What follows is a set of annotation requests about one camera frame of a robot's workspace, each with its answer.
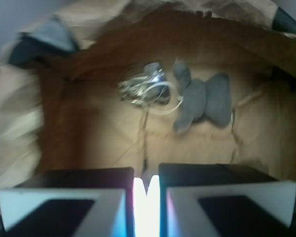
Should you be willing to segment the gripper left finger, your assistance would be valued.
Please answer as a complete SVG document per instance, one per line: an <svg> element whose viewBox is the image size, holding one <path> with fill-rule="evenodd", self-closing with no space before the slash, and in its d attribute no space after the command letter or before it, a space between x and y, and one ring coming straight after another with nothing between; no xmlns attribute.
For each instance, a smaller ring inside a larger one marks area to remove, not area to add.
<svg viewBox="0 0 296 237"><path fill-rule="evenodd" d="M52 170L0 190L6 237L132 237L131 167Z"/></svg>

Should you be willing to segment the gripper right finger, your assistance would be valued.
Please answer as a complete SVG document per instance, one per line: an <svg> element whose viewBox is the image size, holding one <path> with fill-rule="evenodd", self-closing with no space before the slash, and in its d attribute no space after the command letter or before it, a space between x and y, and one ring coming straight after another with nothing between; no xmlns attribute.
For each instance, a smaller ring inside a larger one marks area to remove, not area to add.
<svg viewBox="0 0 296 237"><path fill-rule="evenodd" d="M162 237L292 237L296 182L238 164L161 163Z"/></svg>

